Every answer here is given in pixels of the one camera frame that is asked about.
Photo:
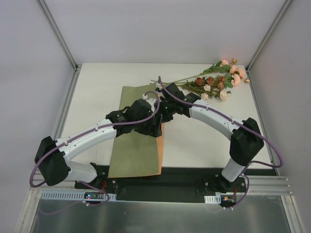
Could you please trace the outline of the brown rose flower branch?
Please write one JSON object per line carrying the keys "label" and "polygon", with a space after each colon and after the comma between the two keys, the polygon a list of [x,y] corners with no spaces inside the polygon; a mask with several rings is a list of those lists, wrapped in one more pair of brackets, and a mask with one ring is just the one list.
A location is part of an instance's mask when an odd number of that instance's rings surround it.
{"label": "brown rose flower branch", "polygon": [[207,93],[212,96],[219,94],[222,90],[233,88],[232,77],[228,75],[217,75],[216,77],[196,77],[193,81],[186,80],[178,84],[179,87],[197,94]]}

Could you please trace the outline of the cream rose flower branch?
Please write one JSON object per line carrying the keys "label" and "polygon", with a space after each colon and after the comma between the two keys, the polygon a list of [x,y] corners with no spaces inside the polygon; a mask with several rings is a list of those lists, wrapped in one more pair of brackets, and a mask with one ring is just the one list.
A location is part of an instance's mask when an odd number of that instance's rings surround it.
{"label": "cream rose flower branch", "polygon": [[231,91],[226,91],[225,89],[219,90],[207,84],[203,86],[188,86],[188,90],[199,95],[203,100],[217,98],[222,102],[227,101],[229,94],[231,94]]}

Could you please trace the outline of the green and orange wrapping paper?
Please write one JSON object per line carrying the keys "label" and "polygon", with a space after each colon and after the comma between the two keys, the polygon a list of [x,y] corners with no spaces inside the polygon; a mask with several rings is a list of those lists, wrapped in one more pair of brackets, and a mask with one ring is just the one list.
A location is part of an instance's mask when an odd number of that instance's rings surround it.
{"label": "green and orange wrapping paper", "polygon": [[[155,84],[122,87],[120,110],[142,99],[147,91],[154,91]],[[135,131],[114,139],[109,178],[144,177],[160,174],[162,166],[164,133],[155,138]]]}

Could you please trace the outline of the pink rose flower branch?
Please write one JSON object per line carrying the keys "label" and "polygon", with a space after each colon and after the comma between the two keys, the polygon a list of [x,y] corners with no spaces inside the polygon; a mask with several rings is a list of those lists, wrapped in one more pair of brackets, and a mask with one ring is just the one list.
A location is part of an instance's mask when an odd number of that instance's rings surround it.
{"label": "pink rose flower branch", "polygon": [[222,59],[216,64],[212,64],[209,68],[206,68],[200,74],[174,81],[174,83],[178,85],[185,82],[186,80],[193,81],[196,77],[216,77],[217,75],[228,75],[232,77],[233,80],[231,81],[231,83],[233,84],[233,87],[235,87],[240,84],[240,81],[245,79],[246,72],[244,68],[240,68],[237,66],[237,59],[232,59],[231,62]]}

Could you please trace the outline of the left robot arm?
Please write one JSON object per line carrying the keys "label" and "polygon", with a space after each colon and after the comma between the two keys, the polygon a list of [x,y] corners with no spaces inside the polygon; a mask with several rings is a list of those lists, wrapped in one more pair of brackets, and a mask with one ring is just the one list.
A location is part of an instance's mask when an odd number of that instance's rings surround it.
{"label": "left robot arm", "polygon": [[43,176],[43,183],[54,186],[64,180],[84,181],[93,189],[99,188],[103,178],[93,163],[81,164],[73,159],[82,152],[104,141],[136,131],[155,137],[152,124],[161,119],[160,101],[138,99],[131,106],[112,111],[94,126],[72,136],[41,140],[35,156],[35,170]]}

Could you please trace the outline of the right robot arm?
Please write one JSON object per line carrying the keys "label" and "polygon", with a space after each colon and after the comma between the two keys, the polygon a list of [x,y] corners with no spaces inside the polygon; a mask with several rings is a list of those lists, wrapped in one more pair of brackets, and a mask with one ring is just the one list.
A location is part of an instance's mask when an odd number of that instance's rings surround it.
{"label": "right robot arm", "polygon": [[184,115],[207,124],[230,141],[230,159],[221,174],[209,182],[209,187],[220,193],[232,190],[237,178],[264,147],[257,122],[252,118],[229,117],[194,93],[184,95],[174,83],[165,88],[157,84],[157,89],[163,95],[160,106],[163,122],[171,121],[174,114]]}

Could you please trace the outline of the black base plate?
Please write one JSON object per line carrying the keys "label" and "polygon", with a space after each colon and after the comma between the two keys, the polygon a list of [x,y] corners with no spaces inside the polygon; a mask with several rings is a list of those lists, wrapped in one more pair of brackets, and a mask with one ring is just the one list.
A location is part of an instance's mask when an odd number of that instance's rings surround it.
{"label": "black base plate", "polygon": [[164,167],[161,174],[146,177],[109,178],[109,166],[96,166],[97,176],[87,184],[76,181],[76,189],[93,186],[122,201],[202,203],[217,193],[236,196],[246,191],[245,179],[233,183],[220,177],[219,168]]}

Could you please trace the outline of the aluminium front rail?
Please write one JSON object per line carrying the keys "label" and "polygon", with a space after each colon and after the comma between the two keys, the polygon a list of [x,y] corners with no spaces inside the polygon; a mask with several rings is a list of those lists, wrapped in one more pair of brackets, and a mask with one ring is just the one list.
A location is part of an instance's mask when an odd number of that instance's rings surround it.
{"label": "aluminium front rail", "polygon": [[[287,177],[282,176],[248,176],[249,189],[251,195],[275,195],[275,196],[292,196],[294,194],[290,181]],[[73,189],[74,181],[64,181],[54,186],[43,184],[38,188],[41,189]]]}

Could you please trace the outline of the left aluminium frame post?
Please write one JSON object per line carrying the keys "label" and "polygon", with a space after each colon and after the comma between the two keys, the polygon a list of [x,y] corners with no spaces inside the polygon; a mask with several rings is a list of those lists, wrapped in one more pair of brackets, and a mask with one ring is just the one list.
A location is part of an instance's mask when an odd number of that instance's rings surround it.
{"label": "left aluminium frame post", "polygon": [[45,0],[36,0],[40,10],[42,11],[55,39],[57,40],[60,48],[62,49],[65,57],[67,58],[67,60],[69,61],[71,67],[73,68],[74,71],[77,71],[79,68],[79,65],[77,64],[77,62],[75,61],[53,15],[52,12],[50,11],[47,3]]}

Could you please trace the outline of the aluminium frame post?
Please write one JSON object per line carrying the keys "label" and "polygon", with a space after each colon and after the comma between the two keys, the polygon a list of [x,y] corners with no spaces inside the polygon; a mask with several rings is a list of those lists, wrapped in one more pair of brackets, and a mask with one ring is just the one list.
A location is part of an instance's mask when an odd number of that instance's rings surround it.
{"label": "aluminium frame post", "polygon": [[77,71],[79,68],[79,65],[77,64],[77,62],[75,61],[53,15],[52,12],[50,11],[47,3],[45,0],[36,0],[40,10],[42,11],[55,39],[57,40],[60,48],[62,49],[65,57],[67,58],[67,60],[69,61],[71,67],[73,68],[74,71]]}
{"label": "aluminium frame post", "polygon": [[281,8],[277,12],[276,16],[274,17],[271,25],[269,26],[267,32],[265,33],[264,37],[262,38],[259,46],[257,47],[255,53],[253,54],[250,62],[246,66],[246,73],[249,73],[252,67],[254,66],[255,62],[258,60],[259,56],[263,52],[264,48],[267,46],[269,40],[273,36],[275,30],[277,29],[278,25],[284,18],[285,14],[287,13],[288,9],[292,5],[293,0],[285,0],[281,5]]}

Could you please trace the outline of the right aluminium frame post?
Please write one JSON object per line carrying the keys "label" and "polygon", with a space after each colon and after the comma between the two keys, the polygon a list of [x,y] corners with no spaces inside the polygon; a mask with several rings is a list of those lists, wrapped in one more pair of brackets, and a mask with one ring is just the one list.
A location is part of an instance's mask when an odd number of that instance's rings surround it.
{"label": "right aluminium frame post", "polygon": [[257,47],[255,53],[253,54],[250,62],[246,66],[246,73],[249,73],[252,67],[254,66],[255,62],[258,60],[259,56],[263,52],[264,48],[267,46],[269,40],[273,36],[275,30],[277,29],[278,25],[284,18],[285,14],[287,13],[288,9],[292,5],[293,0],[285,0],[281,5],[281,8],[277,12],[276,16],[274,17],[271,25],[269,26],[267,32],[265,33],[264,37],[262,38],[259,46]]}

